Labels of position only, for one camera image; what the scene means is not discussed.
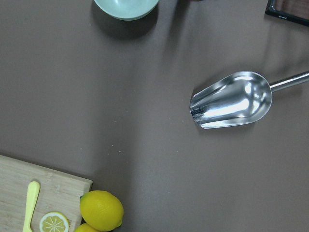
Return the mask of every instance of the bamboo cutting board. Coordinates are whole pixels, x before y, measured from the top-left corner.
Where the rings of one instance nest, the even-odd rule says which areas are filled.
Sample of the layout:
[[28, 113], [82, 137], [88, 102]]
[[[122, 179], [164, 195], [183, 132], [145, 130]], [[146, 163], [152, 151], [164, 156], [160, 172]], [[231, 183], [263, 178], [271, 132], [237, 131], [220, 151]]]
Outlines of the bamboo cutting board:
[[80, 197], [90, 191], [92, 181], [71, 174], [0, 155], [0, 232], [21, 232], [24, 225], [28, 184], [40, 183], [31, 228], [39, 232], [43, 215], [63, 213], [70, 221], [69, 232], [80, 224]]

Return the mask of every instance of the scoop handle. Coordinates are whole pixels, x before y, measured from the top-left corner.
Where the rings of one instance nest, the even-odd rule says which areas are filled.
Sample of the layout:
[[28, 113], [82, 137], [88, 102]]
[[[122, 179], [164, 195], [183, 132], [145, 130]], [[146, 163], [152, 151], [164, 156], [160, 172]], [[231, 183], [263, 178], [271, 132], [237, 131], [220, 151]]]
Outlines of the scoop handle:
[[272, 92], [309, 81], [309, 71], [269, 84]]
[[38, 199], [39, 191], [40, 191], [40, 184], [37, 181], [32, 181], [29, 183], [27, 190], [26, 212], [25, 212], [23, 232], [29, 231], [30, 229], [30, 224], [34, 208]]

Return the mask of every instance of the plastic lemon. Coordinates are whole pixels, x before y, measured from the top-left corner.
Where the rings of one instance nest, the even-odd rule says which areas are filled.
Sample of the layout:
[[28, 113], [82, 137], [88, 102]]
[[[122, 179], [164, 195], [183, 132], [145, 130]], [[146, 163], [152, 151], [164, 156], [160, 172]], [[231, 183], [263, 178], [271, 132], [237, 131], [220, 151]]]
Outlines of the plastic lemon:
[[81, 214], [98, 231], [111, 231], [122, 224], [124, 208], [114, 195], [106, 191], [90, 191], [81, 198]]
[[40, 232], [68, 232], [69, 221], [60, 212], [45, 214], [40, 220]]
[[93, 229], [91, 226], [89, 226], [87, 223], [84, 223], [77, 227], [74, 232], [100, 232], [97, 231], [96, 229]]

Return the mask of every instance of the lemon pulp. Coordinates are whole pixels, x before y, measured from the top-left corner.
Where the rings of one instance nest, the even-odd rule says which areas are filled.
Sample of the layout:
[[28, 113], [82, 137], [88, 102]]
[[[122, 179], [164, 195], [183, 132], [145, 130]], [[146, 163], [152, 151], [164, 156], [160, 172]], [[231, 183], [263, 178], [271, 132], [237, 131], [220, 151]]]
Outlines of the lemon pulp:
[[69, 221], [60, 212], [45, 214], [40, 220], [40, 232], [68, 232]]

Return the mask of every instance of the stainless steel scoop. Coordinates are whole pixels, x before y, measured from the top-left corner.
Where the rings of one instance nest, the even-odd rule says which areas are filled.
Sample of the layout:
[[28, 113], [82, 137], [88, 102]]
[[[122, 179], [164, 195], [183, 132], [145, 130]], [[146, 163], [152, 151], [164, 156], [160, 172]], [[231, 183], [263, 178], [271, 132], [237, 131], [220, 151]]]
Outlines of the stainless steel scoop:
[[260, 74], [236, 72], [195, 94], [194, 121], [204, 129], [255, 122], [270, 109], [272, 92], [309, 80], [309, 71], [269, 84]]

